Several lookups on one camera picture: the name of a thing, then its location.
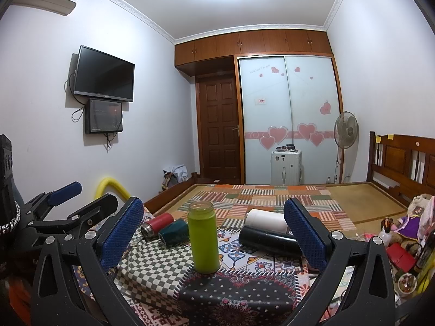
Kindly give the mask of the wooden upper cabinets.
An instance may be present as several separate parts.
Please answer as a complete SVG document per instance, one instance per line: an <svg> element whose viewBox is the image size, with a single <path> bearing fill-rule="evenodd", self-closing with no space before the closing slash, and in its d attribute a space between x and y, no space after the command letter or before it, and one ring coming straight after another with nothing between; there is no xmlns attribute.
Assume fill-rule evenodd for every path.
<svg viewBox="0 0 435 326"><path fill-rule="evenodd" d="M175 45L175 67L190 76L229 71L236 55L325 54L332 49L326 32L253 30L203 37Z"/></svg>

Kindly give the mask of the red thermos bottle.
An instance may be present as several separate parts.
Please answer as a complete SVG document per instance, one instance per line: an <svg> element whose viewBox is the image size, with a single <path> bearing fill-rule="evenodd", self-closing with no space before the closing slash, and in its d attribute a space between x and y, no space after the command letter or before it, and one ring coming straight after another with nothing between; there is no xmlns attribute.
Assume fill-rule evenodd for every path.
<svg viewBox="0 0 435 326"><path fill-rule="evenodd" d="M158 233L174 222L174 218L171 214L164 213L160 216L156 216L147 220L140 226L141 234L146 239L152 239L157 237Z"/></svg>

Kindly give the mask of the standing electric fan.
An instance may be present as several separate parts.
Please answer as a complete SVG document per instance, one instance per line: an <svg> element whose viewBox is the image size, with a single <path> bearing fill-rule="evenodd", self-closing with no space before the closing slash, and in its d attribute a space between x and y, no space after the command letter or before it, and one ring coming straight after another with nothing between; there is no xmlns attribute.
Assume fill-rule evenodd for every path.
<svg viewBox="0 0 435 326"><path fill-rule="evenodd" d="M344 178L345 150L353 146L359 136L359 124L354 113L344 111L335 121L334 140L338 147L336 163L339 169L337 183L342 183Z"/></svg>

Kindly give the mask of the patchwork patterned cloth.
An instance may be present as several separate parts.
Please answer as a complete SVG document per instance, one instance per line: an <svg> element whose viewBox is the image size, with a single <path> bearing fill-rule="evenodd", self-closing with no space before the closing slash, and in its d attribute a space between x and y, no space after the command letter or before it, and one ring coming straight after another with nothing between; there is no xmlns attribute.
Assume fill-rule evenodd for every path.
<svg viewBox="0 0 435 326"><path fill-rule="evenodd" d="M109 279L143 325L280 325L309 288L306 260L243 246L236 229L217 235L212 274L195 270L189 243L135 232Z"/></svg>

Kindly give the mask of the small black wall screen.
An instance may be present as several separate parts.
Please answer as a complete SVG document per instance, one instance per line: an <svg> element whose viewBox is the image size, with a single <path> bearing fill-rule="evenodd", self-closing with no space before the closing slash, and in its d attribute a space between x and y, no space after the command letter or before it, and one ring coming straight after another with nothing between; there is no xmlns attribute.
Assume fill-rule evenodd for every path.
<svg viewBox="0 0 435 326"><path fill-rule="evenodd" d="M86 134L109 134L123 131L122 103L102 99L89 99L85 107Z"/></svg>

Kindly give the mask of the brown wooden door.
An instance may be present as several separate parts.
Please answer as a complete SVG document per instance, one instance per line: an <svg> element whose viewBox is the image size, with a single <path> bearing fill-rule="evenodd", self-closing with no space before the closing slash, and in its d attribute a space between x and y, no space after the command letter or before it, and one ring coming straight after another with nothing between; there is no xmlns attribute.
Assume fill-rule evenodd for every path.
<svg viewBox="0 0 435 326"><path fill-rule="evenodd" d="M241 183L234 76L224 74L200 78L196 103L201 176L220 183Z"/></svg>

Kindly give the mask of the black bottle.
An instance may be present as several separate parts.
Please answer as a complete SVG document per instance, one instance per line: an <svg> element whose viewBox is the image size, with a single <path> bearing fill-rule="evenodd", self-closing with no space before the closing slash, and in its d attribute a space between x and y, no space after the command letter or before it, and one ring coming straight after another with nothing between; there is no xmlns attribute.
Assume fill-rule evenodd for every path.
<svg viewBox="0 0 435 326"><path fill-rule="evenodd" d="M276 233L244 226L239 233L239 243L275 255L288 257L301 257L303 255L297 240L287 233Z"/></svg>

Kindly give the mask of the wooden bed frame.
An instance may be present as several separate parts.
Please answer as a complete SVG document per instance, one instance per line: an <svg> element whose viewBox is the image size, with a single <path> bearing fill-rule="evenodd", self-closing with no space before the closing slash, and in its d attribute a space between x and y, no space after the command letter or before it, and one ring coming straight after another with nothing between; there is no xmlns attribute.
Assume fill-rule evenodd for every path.
<svg viewBox="0 0 435 326"><path fill-rule="evenodd" d="M198 174L193 172L191 178L162 191L157 196L146 201L144 207L154 215L161 215L171 208L177 201L188 194L198 184Z"/></svg>

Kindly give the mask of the crumpled bag by door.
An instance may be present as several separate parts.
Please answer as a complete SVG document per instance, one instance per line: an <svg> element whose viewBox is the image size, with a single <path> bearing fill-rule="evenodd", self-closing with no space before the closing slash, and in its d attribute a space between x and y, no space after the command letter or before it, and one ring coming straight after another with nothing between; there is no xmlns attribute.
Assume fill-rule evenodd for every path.
<svg viewBox="0 0 435 326"><path fill-rule="evenodd" d="M189 174L185 165L169 166L163 169L163 182L161 188L163 191L179 183L188 181Z"/></svg>

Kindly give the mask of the wall mounted black television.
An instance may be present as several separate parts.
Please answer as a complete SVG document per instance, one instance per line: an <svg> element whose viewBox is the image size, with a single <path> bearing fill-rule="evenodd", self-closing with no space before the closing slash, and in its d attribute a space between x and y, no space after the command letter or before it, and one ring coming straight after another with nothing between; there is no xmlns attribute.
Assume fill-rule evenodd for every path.
<svg viewBox="0 0 435 326"><path fill-rule="evenodd" d="M132 102L134 72L134 63L81 45L72 93L78 96Z"/></svg>

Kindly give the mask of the red box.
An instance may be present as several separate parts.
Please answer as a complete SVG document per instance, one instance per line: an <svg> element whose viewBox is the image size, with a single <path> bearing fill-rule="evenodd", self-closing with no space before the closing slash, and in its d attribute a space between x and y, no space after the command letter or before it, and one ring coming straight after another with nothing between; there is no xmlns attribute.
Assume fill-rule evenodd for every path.
<svg viewBox="0 0 435 326"><path fill-rule="evenodd" d="M386 249L386 253L396 269L405 273L409 272L416 263L416 259L398 243L391 244Z"/></svg>

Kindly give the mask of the white bottle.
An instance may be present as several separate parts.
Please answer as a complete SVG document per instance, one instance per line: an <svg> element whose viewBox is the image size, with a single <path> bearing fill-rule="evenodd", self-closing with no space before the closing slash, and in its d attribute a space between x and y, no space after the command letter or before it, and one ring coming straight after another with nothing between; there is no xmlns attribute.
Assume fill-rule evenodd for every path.
<svg viewBox="0 0 435 326"><path fill-rule="evenodd" d="M258 230L265 230L275 233L289 233L289 226L281 213L252 209L247 212L244 225Z"/></svg>

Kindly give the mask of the striped patchwork bed mat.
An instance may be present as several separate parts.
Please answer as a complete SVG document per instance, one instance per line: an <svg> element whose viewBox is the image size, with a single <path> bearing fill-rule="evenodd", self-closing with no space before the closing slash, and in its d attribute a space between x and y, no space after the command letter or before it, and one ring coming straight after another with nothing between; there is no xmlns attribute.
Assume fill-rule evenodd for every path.
<svg viewBox="0 0 435 326"><path fill-rule="evenodd" d="M216 209L217 226L238 229L247 212L258 209L282 213L284 203L293 197L327 228L337 228L348 237L377 234L382 219L398 219L407 211L406 206L371 183L275 187L197 184L157 213L168 212L176 219L186 219L191 203L209 202Z"/></svg>

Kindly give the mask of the green bottle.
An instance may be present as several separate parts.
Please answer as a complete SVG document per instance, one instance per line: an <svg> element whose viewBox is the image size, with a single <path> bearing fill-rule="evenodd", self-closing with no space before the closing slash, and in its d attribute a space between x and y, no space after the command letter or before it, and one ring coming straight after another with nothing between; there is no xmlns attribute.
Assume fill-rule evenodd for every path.
<svg viewBox="0 0 435 326"><path fill-rule="evenodd" d="M212 274L220 267L216 215L210 202L194 202L187 214L195 270Z"/></svg>

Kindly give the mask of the dark teal cup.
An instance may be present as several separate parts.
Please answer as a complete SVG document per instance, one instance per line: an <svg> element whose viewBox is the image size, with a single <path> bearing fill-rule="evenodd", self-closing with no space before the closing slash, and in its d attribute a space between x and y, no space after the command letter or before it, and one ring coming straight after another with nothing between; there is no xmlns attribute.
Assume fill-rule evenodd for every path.
<svg viewBox="0 0 435 326"><path fill-rule="evenodd" d="M188 224L177 219L159 232L159 238L166 247L181 244L189 239Z"/></svg>

